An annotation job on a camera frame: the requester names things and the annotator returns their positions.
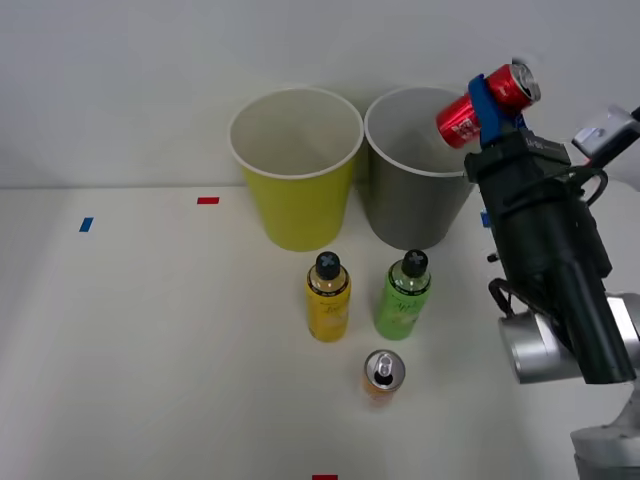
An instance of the yellow paper cup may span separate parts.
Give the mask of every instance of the yellow paper cup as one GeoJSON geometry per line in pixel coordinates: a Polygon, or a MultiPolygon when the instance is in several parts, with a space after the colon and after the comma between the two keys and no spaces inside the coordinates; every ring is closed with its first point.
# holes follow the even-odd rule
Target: yellow paper cup
{"type": "Polygon", "coordinates": [[[273,243],[303,252],[338,235],[363,137],[355,107],[318,88],[270,93],[234,117],[229,145],[273,243]]]}

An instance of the red tape marker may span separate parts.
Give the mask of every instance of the red tape marker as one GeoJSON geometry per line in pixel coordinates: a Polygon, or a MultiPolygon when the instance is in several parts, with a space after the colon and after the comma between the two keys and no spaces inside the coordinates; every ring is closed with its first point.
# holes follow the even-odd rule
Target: red tape marker
{"type": "Polygon", "coordinates": [[[217,205],[220,197],[198,197],[198,205],[217,205]]]}

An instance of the orange can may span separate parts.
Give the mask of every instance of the orange can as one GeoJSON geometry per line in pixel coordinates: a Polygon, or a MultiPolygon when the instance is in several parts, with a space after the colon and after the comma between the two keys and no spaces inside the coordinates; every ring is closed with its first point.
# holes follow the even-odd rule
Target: orange can
{"type": "Polygon", "coordinates": [[[406,368],[391,350],[376,350],[364,362],[363,387],[376,407],[387,405],[404,382],[406,368]]]}

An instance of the gray paper cup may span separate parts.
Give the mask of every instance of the gray paper cup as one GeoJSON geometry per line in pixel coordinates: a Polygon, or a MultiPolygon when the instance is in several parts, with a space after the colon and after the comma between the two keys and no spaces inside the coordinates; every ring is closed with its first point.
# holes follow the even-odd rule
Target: gray paper cup
{"type": "Polygon", "coordinates": [[[369,107],[364,128],[368,172],[361,189],[373,231],[392,247],[426,249],[442,240],[473,186],[460,150],[442,140],[440,110],[461,95],[442,88],[403,88],[369,107]]]}

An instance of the red soda can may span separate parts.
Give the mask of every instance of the red soda can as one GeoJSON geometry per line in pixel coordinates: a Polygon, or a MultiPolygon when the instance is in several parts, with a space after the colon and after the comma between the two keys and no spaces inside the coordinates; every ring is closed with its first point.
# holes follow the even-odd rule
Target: red soda can
{"type": "MultiPolygon", "coordinates": [[[[489,91],[504,112],[515,117],[540,100],[540,87],[529,67],[506,64],[487,77],[489,91]]],[[[445,142],[460,148],[480,134],[480,121],[466,93],[436,116],[438,131],[445,142]]]]}

